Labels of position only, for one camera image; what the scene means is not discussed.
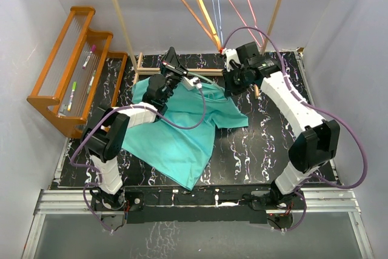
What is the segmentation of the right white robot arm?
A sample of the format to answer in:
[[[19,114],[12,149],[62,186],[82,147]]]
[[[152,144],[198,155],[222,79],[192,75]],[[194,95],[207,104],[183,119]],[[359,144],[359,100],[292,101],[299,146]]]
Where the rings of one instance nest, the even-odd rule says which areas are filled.
[[[239,95],[256,85],[292,127],[296,140],[288,152],[289,162],[271,183],[269,193],[258,197],[260,204],[285,208],[295,197],[297,188],[335,157],[340,125],[306,107],[299,92],[286,84],[281,63],[260,54],[255,42],[237,49],[222,49],[221,55],[226,61],[222,71],[225,96]]]

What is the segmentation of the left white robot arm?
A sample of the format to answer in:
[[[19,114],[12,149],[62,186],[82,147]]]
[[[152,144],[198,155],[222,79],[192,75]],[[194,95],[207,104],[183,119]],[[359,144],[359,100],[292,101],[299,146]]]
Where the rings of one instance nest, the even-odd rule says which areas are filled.
[[[127,129],[154,123],[163,116],[173,91],[187,75],[175,49],[170,47],[162,57],[160,72],[149,78],[140,103],[117,112],[112,107],[98,107],[95,117],[87,123],[81,141],[99,175],[98,185],[90,194],[106,208],[118,210],[125,203],[117,156]]]

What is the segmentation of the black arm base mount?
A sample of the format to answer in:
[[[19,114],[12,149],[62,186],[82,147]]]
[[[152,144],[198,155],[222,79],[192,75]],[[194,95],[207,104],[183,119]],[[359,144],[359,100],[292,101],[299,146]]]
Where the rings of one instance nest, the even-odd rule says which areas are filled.
[[[125,196],[122,208],[108,209],[92,197],[92,209],[105,217],[109,214],[122,215],[125,224],[161,221],[266,224],[274,215],[286,217],[292,212],[307,209],[301,190],[288,203],[260,204],[258,197],[269,193],[268,184],[196,186],[192,190],[173,186],[133,186],[123,187],[122,190]]]

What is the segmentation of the green plastic hanger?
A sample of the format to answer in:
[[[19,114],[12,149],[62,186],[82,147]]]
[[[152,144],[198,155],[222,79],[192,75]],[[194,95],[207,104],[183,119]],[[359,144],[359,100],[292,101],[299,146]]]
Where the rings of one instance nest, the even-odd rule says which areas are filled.
[[[188,72],[188,75],[189,75],[189,76],[196,77],[196,78],[199,78],[201,81],[204,81],[206,84],[212,86],[214,89],[217,89],[219,92],[221,92],[224,99],[227,99],[227,98],[225,97],[225,90],[224,90],[224,88],[222,88],[221,86],[219,86],[219,85],[218,85],[216,82],[214,82],[213,80],[209,79],[208,77],[202,76],[202,75],[200,75],[200,74],[198,74],[198,73],[191,72],[191,71]]]

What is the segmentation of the teal t shirt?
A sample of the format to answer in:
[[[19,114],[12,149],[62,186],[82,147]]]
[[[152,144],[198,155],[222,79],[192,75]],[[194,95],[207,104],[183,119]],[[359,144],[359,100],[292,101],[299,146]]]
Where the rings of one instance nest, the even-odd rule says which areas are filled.
[[[179,85],[165,119],[127,129],[122,148],[191,190],[210,161],[216,129],[248,126],[234,101],[208,84],[202,91]]]

